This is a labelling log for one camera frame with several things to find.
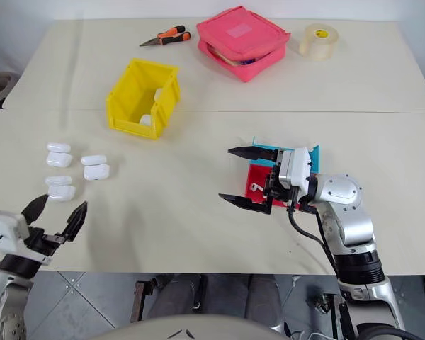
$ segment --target cutting pliers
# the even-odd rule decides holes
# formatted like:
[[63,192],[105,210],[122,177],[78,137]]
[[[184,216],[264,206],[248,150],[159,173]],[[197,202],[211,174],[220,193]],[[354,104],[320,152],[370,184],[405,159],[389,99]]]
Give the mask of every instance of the cutting pliers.
[[167,45],[169,43],[177,43],[178,41],[185,41],[189,39],[191,39],[191,34],[186,32],[184,25],[180,25],[158,34],[155,38],[142,43],[140,46]]

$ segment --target clear packing tape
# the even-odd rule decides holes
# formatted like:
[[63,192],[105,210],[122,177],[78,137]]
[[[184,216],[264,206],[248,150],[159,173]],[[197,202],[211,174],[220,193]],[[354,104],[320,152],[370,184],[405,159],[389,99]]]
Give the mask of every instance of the clear packing tape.
[[313,23],[305,29],[299,53],[312,60],[329,59],[338,39],[339,33],[335,28],[322,23]]

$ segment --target robotic arm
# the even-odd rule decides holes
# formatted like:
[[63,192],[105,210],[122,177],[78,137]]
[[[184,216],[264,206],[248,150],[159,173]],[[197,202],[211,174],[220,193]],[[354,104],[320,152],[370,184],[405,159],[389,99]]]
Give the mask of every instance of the robotic arm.
[[47,195],[42,195],[21,214],[0,211],[0,250],[6,253],[0,261],[0,340],[26,339],[23,320],[32,278],[42,265],[65,242],[72,242],[82,227],[87,204],[83,202],[67,220],[60,234],[47,235],[44,229],[30,227],[44,210]]
[[[343,298],[339,308],[344,337],[354,340],[378,325],[404,329],[392,285],[376,250],[373,223],[363,207],[363,190],[358,182],[348,174],[310,174],[312,163],[306,148],[290,151],[237,147],[228,151],[247,159],[276,163],[266,177],[264,202],[219,195],[240,208],[266,214],[271,213],[273,199],[287,204],[293,227],[321,244],[336,272]],[[296,224],[296,207],[317,216],[322,241]]]

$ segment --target gray floor tile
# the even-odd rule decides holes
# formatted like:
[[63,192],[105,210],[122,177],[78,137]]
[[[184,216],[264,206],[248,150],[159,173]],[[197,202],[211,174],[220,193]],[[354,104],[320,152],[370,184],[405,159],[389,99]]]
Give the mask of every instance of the gray floor tile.
[[34,283],[24,311],[25,325],[29,335],[68,293],[68,285],[57,271],[38,271]]
[[[151,273],[85,273],[74,287],[114,327],[123,327],[130,322],[135,282],[148,281],[153,277]],[[152,300],[147,298],[145,309],[149,308]]]
[[29,340],[84,340],[112,329],[112,325],[71,288]]
[[390,276],[390,282],[392,284],[392,288],[394,293],[397,293],[404,283],[404,276]]
[[310,301],[322,293],[339,293],[335,276],[303,275],[297,281],[283,308],[285,320],[292,332],[304,330],[304,337],[313,331],[332,335],[330,314],[321,314],[310,305]]
[[85,274],[83,271],[59,271],[59,273],[72,285]]
[[395,293],[406,330],[425,340],[425,282],[423,276],[399,276]]

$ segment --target gray pants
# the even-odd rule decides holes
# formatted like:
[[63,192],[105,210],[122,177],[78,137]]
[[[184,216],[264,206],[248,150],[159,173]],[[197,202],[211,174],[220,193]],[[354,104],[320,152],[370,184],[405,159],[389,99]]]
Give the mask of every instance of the gray pants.
[[194,313],[245,317],[277,331],[283,313],[273,275],[180,274],[161,291],[148,319]]

